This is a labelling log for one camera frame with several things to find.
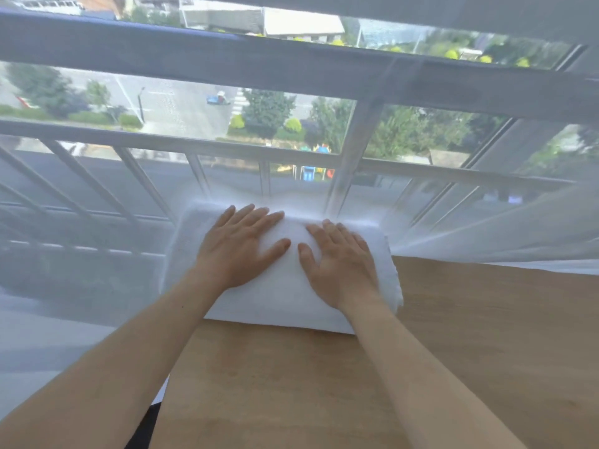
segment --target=crosswalk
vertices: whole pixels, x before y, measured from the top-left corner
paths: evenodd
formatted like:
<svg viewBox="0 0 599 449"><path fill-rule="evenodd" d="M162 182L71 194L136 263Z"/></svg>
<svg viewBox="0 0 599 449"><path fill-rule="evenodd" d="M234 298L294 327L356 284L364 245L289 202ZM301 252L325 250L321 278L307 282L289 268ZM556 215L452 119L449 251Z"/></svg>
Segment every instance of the crosswalk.
<svg viewBox="0 0 599 449"><path fill-rule="evenodd" d="M250 105L246 97L243 95L243 88L237 88L237 94L233 100L233 110L231 110L231 118L239 115L246 105Z"/></svg>

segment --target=person's left arm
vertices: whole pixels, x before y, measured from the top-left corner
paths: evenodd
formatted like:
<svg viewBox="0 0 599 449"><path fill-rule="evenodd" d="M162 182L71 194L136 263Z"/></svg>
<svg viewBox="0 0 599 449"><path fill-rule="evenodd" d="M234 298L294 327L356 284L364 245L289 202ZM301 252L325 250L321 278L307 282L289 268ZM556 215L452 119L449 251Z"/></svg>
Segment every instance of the person's left arm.
<svg viewBox="0 0 599 449"><path fill-rule="evenodd" d="M282 218L282 212L268 214L268 208L253 205L227 209L173 289L0 422L0 447L124 447L216 299L285 254L288 239L258 254L259 237Z"/></svg>

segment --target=wooden table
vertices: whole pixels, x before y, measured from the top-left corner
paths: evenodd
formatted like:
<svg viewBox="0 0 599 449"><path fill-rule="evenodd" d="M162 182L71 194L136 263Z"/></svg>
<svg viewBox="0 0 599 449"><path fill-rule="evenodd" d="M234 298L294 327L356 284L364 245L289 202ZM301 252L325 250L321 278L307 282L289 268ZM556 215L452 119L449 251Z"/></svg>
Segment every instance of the wooden table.
<svg viewBox="0 0 599 449"><path fill-rule="evenodd" d="M599 277L396 258L400 319L530 448L599 441ZM353 336L205 321L151 449L409 448Z"/></svg>

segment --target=street lamp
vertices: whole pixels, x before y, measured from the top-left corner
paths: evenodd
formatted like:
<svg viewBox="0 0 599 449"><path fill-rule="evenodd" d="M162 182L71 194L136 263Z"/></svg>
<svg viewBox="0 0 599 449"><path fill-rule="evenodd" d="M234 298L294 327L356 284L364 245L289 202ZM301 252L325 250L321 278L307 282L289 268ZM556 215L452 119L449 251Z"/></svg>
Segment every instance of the street lamp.
<svg viewBox="0 0 599 449"><path fill-rule="evenodd" d="M139 116L141 117L141 122L145 124L146 119L144 118L144 108L141 106L141 93L143 93L144 89L146 89L146 87L142 87L139 90L139 93L137 95L137 103L139 104Z"/></svg>

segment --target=folded white fabric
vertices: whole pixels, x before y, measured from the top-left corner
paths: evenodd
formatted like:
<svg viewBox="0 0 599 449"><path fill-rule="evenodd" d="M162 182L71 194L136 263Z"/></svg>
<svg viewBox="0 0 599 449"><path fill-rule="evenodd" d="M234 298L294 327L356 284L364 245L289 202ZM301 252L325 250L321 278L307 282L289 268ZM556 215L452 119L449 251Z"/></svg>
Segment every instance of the folded white fabric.
<svg viewBox="0 0 599 449"><path fill-rule="evenodd" d="M218 206L197 204L184 212L167 251L161 291L172 287L191 267L204 236L223 210ZM320 250L305 229L310 222L320 221L285 217L265 234L261 239L261 249L267 249L281 238L291 239L291 248L260 277L225 292L206 318L353 333L341 312L327 306L315 294L301 268L297 252L300 242L308 243L316 260L320 260ZM385 235L376 226L348 224L348 228L368 242L380 291L390 309L397 311L398 306L403 304L403 297Z"/></svg>

